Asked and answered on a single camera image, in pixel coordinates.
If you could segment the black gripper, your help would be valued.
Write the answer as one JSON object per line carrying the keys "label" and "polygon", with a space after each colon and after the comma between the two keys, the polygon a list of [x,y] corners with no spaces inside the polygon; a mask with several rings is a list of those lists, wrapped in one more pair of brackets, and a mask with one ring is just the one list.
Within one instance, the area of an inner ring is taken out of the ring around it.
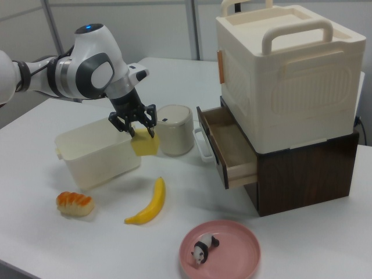
{"label": "black gripper", "polygon": [[154,128],[157,125],[156,105],[143,105],[136,89],[119,98],[110,99],[110,102],[115,112],[110,113],[108,120],[119,132],[129,133],[134,138],[135,131],[131,126],[131,122],[127,119],[121,120],[121,118],[128,116],[129,119],[137,119],[138,122],[144,125],[151,138],[155,136]]}

